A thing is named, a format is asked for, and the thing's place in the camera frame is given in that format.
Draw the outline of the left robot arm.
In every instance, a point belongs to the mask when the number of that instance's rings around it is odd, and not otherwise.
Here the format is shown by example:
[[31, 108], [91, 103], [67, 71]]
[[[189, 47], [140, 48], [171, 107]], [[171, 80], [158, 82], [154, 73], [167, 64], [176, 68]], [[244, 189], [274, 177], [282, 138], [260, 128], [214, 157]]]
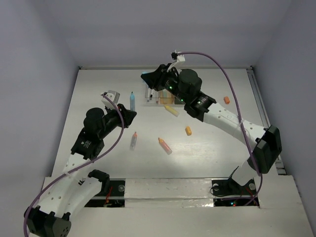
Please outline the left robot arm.
[[91, 198], [109, 192], [110, 177], [95, 169], [94, 162], [103, 157], [104, 138], [117, 127], [128, 128], [136, 115], [122, 104], [86, 112], [62, 174], [37, 195], [24, 214], [25, 236], [66, 237], [72, 221]]

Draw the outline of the small orange cap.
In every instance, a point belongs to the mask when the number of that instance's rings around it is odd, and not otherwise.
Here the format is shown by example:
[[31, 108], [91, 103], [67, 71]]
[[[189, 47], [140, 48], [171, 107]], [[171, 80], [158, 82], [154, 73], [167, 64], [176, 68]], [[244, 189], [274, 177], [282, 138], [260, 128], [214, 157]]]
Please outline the small orange cap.
[[225, 102], [226, 104], [230, 104], [230, 99], [229, 99], [228, 96], [224, 97], [224, 102]]

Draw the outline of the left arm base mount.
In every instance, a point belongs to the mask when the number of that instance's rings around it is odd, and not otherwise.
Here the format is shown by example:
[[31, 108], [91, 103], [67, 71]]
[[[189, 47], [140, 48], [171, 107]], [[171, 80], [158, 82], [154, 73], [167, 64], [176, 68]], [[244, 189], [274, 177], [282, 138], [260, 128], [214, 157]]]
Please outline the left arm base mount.
[[111, 179], [107, 191], [102, 190], [84, 207], [125, 207], [125, 180]]

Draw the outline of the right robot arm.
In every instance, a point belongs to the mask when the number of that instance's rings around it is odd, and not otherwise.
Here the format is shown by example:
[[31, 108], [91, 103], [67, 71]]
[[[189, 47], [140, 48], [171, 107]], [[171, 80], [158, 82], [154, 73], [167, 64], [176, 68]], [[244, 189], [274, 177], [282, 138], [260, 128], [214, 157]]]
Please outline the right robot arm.
[[191, 117], [215, 126], [250, 147], [251, 156], [228, 178], [227, 187], [238, 194], [252, 178], [267, 174], [282, 151], [280, 131], [255, 125], [225, 109], [201, 91], [202, 80], [191, 69], [178, 72], [161, 64], [155, 71], [141, 75], [150, 89], [167, 90], [184, 103]]

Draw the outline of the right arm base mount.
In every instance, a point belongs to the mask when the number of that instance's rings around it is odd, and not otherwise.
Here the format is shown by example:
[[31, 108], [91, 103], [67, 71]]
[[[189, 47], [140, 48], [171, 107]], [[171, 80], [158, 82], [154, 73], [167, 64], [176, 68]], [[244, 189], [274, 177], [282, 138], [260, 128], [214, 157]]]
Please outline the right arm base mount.
[[209, 192], [213, 195], [215, 207], [257, 206], [257, 187], [254, 179], [241, 186], [231, 177], [212, 180]]

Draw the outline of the orange tip clear highlighter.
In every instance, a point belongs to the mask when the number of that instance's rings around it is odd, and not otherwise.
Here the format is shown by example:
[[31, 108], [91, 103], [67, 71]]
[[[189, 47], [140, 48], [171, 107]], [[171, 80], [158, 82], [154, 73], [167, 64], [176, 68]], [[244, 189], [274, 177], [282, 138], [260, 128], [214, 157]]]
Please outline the orange tip clear highlighter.
[[134, 132], [134, 134], [131, 137], [131, 142], [130, 142], [131, 151], [135, 150], [136, 142], [137, 142], [137, 132]]

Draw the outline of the blue highlighter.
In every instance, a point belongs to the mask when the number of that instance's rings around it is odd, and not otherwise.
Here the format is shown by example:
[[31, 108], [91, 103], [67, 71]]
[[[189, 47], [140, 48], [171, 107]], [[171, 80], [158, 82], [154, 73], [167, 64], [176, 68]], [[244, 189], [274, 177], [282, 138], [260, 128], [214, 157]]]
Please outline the blue highlighter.
[[130, 110], [131, 111], [136, 111], [135, 109], [135, 95], [133, 93], [133, 91], [131, 92], [131, 95], [130, 95]]

